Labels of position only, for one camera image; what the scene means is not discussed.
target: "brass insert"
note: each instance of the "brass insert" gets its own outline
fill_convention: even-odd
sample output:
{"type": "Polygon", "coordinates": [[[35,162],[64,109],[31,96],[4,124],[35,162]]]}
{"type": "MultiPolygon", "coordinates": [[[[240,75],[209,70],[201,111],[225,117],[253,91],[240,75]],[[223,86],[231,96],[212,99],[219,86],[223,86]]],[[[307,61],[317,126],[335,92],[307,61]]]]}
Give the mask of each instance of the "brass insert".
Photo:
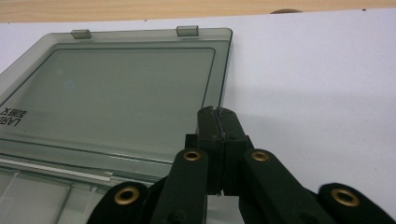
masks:
{"type": "Polygon", "coordinates": [[[337,202],[349,207],[358,206],[360,203],[359,198],[347,189],[332,189],[331,194],[337,202]]]}
{"type": "Polygon", "coordinates": [[[270,156],[263,151],[254,151],[251,153],[251,157],[256,161],[268,161],[270,156]]]}
{"type": "Polygon", "coordinates": [[[184,153],[184,159],[188,160],[188,161],[198,161],[199,159],[201,159],[201,153],[199,153],[198,151],[188,151],[184,153]]]}
{"type": "Polygon", "coordinates": [[[139,190],[135,187],[125,187],[120,189],[114,196],[114,202],[119,205],[133,203],[139,197],[139,190]]]}

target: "gray translucent lid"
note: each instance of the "gray translucent lid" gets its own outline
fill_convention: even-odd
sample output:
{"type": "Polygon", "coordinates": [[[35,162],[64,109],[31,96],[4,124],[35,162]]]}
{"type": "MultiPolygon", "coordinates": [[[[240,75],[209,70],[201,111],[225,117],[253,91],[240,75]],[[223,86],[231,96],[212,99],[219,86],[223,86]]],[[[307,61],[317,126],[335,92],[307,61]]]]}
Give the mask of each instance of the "gray translucent lid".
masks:
{"type": "Polygon", "coordinates": [[[1,162],[166,175],[197,111],[221,103],[231,37],[197,27],[45,35],[0,76],[1,162]]]}

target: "plastic case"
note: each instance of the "plastic case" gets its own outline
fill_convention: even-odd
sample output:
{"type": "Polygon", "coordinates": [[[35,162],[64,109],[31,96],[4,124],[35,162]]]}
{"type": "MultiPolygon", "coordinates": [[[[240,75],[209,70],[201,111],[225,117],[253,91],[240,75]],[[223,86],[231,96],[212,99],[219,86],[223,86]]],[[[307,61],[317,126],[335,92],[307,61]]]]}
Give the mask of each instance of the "plastic case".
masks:
{"type": "Polygon", "coordinates": [[[42,37],[0,76],[0,222],[84,223],[111,186],[167,175],[197,111],[221,104],[231,38],[42,37]]]}

